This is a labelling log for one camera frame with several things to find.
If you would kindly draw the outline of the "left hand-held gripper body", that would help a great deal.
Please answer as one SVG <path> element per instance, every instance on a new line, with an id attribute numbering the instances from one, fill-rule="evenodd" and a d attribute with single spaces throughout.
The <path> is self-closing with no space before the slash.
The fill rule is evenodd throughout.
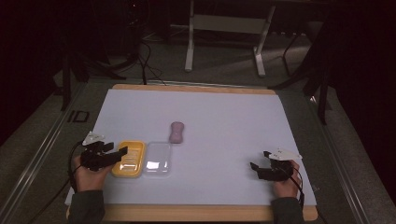
<path id="1" fill-rule="evenodd" d="M 82 141 L 84 151 L 80 155 L 80 164 L 91 171 L 107 167 L 105 137 L 89 132 Z"/>

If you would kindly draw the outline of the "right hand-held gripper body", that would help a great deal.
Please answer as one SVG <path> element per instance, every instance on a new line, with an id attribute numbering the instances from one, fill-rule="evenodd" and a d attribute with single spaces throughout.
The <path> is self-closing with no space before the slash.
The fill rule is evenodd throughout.
<path id="1" fill-rule="evenodd" d="M 270 169 L 264 171 L 264 179 L 269 181 L 284 181 L 293 175 L 293 166 L 291 161 L 299 160 L 302 156 L 299 153 L 278 148 L 271 152 L 270 155 Z"/>

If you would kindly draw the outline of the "yellow soap box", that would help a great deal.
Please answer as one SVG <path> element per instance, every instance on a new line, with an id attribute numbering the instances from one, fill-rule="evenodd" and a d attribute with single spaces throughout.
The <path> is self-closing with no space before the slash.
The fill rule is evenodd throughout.
<path id="1" fill-rule="evenodd" d="M 139 177 L 143 169 L 146 144 L 142 141 L 122 141 L 119 143 L 118 151 L 124 149 L 127 153 L 114 165 L 112 174 L 116 177 Z"/>

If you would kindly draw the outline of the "clear plastic soap box lid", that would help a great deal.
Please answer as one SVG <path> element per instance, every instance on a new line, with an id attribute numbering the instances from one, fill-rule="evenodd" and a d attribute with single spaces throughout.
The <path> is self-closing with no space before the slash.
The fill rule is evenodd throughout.
<path id="1" fill-rule="evenodd" d="M 143 166 L 143 175 L 165 178 L 171 173 L 172 145 L 167 142 L 149 142 Z"/>

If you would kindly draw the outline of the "pink soap bar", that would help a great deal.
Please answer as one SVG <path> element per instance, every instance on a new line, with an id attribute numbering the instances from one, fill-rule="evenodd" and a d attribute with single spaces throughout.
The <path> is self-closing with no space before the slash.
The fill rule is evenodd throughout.
<path id="1" fill-rule="evenodd" d="M 181 144 L 183 142 L 183 131 L 184 124 L 179 121 L 175 121 L 171 124 L 171 132 L 169 136 L 169 142 L 172 144 Z"/>

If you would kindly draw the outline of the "person's right hand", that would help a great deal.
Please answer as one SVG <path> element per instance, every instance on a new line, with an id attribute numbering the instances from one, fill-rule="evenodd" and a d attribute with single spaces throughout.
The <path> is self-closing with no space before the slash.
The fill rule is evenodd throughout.
<path id="1" fill-rule="evenodd" d="M 299 165 L 295 161 L 290 162 L 293 166 L 293 175 L 290 179 L 273 184 L 274 193 L 277 198 L 296 198 L 301 185 L 299 177 Z"/>

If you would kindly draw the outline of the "person's left hand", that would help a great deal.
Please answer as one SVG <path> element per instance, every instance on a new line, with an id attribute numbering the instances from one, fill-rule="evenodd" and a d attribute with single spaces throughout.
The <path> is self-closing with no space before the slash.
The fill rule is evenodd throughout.
<path id="1" fill-rule="evenodd" d="M 97 172 L 91 171 L 81 165 L 80 156 L 74 158 L 74 164 L 77 168 L 75 172 L 75 179 L 78 192 L 88 190 L 102 190 L 106 176 L 112 170 L 112 165 L 110 165 Z"/>

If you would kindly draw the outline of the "black metal stand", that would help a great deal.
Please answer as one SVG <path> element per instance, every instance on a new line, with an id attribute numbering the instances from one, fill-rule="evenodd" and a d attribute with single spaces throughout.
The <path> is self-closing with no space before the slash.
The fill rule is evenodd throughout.
<path id="1" fill-rule="evenodd" d="M 62 56 L 62 86 L 57 89 L 57 93 L 63 97 L 62 111 L 66 110 L 72 99 L 71 74 L 74 74 L 78 81 L 87 82 L 89 79 L 88 67 L 93 68 L 105 77 L 125 80 L 125 77 L 116 75 L 109 68 L 104 67 L 81 52 L 65 49 Z"/>

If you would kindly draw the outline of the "white metal stand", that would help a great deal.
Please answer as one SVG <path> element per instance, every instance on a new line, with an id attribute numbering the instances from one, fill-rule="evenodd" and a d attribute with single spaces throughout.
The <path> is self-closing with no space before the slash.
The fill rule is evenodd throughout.
<path id="1" fill-rule="evenodd" d="M 194 56 L 194 31 L 218 31 L 228 33 L 242 33 L 259 35 L 259 43 L 253 48 L 254 60 L 259 77 L 265 77 L 262 49 L 269 34 L 272 18 L 275 14 L 276 6 L 271 5 L 265 19 L 238 18 L 227 16 L 216 16 L 206 14 L 196 14 L 194 12 L 194 0 L 190 0 L 189 14 L 189 42 L 187 47 L 185 71 L 191 72 L 193 68 Z"/>

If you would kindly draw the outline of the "metal floor rail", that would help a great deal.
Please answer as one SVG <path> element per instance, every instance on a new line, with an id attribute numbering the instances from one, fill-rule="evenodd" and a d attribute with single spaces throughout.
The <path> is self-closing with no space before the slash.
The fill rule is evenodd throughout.
<path id="1" fill-rule="evenodd" d="M 66 107 L 51 95 L 0 147 L 0 224 L 10 223 L 85 86 L 73 87 Z"/>
<path id="2" fill-rule="evenodd" d="M 361 200 L 359 199 L 359 196 L 347 173 L 347 169 L 344 163 L 342 162 L 342 156 L 340 154 L 339 148 L 334 142 L 335 137 L 331 133 L 329 124 L 330 122 L 327 122 L 326 125 L 323 125 L 320 120 L 318 121 L 319 130 L 323 135 L 325 145 L 330 150 L 330 159 L 332 161 L 334 171 L 337 174 L 340 186 L 343 189 L 343 192 L 346 196 L 346 200 L 356 220 L 356 223 L 369 224 L 369 220 L 366 212 L 362 207 Z"/>

